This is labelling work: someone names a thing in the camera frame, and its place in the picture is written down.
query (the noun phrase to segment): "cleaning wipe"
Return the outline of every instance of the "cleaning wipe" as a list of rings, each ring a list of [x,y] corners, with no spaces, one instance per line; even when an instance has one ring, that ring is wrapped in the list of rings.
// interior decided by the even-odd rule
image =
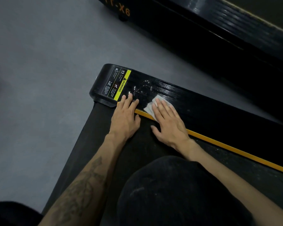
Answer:
[[[154,111],[153,111],[153,108],[152,108],[152,104],[154,103],[154,104],[157,106],[157,103],[156,103],[156,101],[155,101],[156,98],[158,98],[160,101],[164,100],[164,101],[167,103],[168,106],[171,105],[171,103],[167,102],[164,98],[162,98],[162,97],[159,96],[159,95],[156,95],[156,97],[153,98],[152,101],[147,104],[147,107],[144,108],[144,110],[145,110],[148,114],[150,114],[155,120],[156,120],[156,117],[155,117],[155,115],[154,115]]]

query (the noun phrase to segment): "yellow strip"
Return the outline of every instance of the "yellow strip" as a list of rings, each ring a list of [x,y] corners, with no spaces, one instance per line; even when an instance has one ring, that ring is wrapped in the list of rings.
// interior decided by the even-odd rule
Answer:
[[[123,79],[121,85],[119,86],[119,89],[117,90],[117,93],[116,93],[116,95],[114,97],[114,100],[117,101],[119,99],[119,96],[121,95],[121,92],[124,89],[124,86],[126,84],[126,81],[128,80],[128,77],[129,77],[130,73],[131,73],[131,71],[127,70],[127,72],[126,72],[126,74],[124,76],[124,79]]]
[[[261,17],[255,15],[255,14],[252,14],[252,13],[250,13],[249,11],[246,11],[246,10],[240,8],[240,7],[238,7],[237,5],[231,3],[231,2],[229,2],[229,1],[227,1],[227,0],[222,0],[222,1],[225,2],[225,3],[227,3],[227,4],[229,4],[229,5],[231,5],[231,6],[234,6],[235,8],[239,9],[239,10],[242,11],[242,12],[245,12],[245,13],[251,15],[252,17],[255,17],[255,18],[257,18],[257,19],[263,21],[264,23],[268,24],[269,26],[275,27],[275,28],[277,28],[277,29],[279,29],[279,30],[281,30],[281,31],[283,32],[283,28],[280,28],[280,27],[278,27],[278,26],[272,24],[271,22],[266,21],[266,20],[262,19]]]
[[[148,113],[146,113],[146,112],[144,112],[144,111],[141,111],[141,110],[139,110],[139,109],[136,109],[136,110],[135,110],[135,113],[138,114],[138,115],[141,115],[141,116],[143,116],[143,117],[147,117],[147,118],[149,118],[149,119],[151,119],[151,120],[154,120],[154,118],[153,118],[150,114],[148,114]],[[198,138],[198,139],[204,140],[204,141],[209,142],[209,143],[211,143],[211,144],[214,144],[214,145],[216,145],[216,146],[218,146],[218,147],[227,149],[227,150],[229,150],[229,151],[231,151],[231,152],[235,152],[235,153],[237,153],[237,154],[239,154],[239,155],[242,155],[242,156],[247,157],[247,158],[249,158],[249,159],[252,159],[252,160],[254,160],[254,161],[256,161],[256,162],[262,163],[262,164],[264,164],[264,165],[266,165],[266,166],[268,166],[268,167],[272,167],[272,168],[274,168],[274,169],[276,169],[276,170],[278,170],[278,171],[282,171],[282,172],[283,172],[283,167],[281,167],[281,166],[279,166],[279,165],[277,165],[277,164],[274,164],[274,163],[272,163],[272,162],[269,162],[269,161],[267,161],[267,160],[265,160],[265,159],[261,159],[261,158],[259,158],[259,157],[257,157],[257,156],[251,155],[251,154],[249,154],[249,153],[247,153],[247,152],[244,152],[244,151],[239,150],[239,149],[237,149],[237,148],[231,147],[231,146],[229,146],[229,145],[227,145],[227,144],[224,144],[224,143],[221,143],[221,142],[219,142],[219,141],[217,141],[217,140],[213,140],[213,139],[211,139],[211,138],[209,138],[209,137],[206,137],[206,136],[201,135],[201,134],[199,134],[199,133],[193,132],[193,131],[191,131],[191,130],[189,130],[189,129],[187,129],[187,131],[188,131],[188,134],[189,134],[189,135],[194,136],[194,137],[196,137],[196,138]]]

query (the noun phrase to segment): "forearm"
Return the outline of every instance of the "forearm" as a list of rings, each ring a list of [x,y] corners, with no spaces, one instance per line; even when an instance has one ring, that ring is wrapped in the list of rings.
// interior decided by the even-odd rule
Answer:
[[[49,209],[40,225],[93,225],[104,204],[117,157],[123,147],[113,134]]]
[[[259,226],[283,225],[283,210],[253,186],[206,153],[195,141],[187,145],[185,157],[199,162],[252,213]]]

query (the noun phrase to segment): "hand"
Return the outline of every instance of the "hand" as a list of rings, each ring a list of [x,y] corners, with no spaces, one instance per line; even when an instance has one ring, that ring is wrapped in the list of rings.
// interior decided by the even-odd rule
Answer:
[[[141,123],[139,115],[136,115],[134,120],[134,111],[139,100],[136,99],[132,102],[132,97],[131,93],[128,95],[127,99],[126,96],[123,95],[111,118],[109,134],[113,135],[121,143],[125,143],[132,137],[137,129],[139,129]]]
[[[185,156],[185,151],[188,150],[187,145],[192,140],[188,135],[183,121],[173,106],[168,106],[165,101],[160,102],[158,98],[156,99],[156,103],[157,107],[155,103],[152,104],[152,107],[161,127],[161,132],[154,125],[151,125],[154,135],[159,141]]]

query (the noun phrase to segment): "tattoo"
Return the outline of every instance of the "tattoo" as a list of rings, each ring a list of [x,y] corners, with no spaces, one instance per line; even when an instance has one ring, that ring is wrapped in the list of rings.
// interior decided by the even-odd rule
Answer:
[[[100,156],[91,163],[89,171],[81,172],[77,181],[73,182],[65,190],[63,195],[55,202],[52,214],[52,223],[60,226],[71,220],[73,216],[81,217],[84,210],[90,205],[94,195],[94,188],[90,178],[95,178],[99,183],[104,182],[104,176],[94,172],[95,168],[102,164]]]

